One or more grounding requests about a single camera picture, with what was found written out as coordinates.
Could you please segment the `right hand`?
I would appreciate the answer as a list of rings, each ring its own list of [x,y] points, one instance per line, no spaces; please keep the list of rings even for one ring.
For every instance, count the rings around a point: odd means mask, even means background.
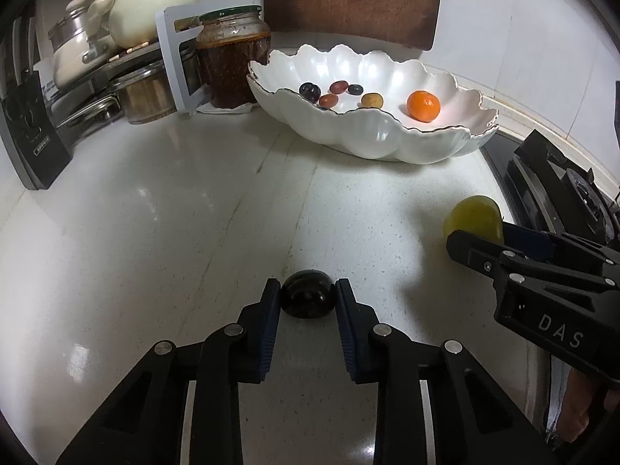
[[[579,370],[571,369],[556,425],[559,437],[563,441],[573,443],[589,426],[589,409],[594,394],[593,382]]]

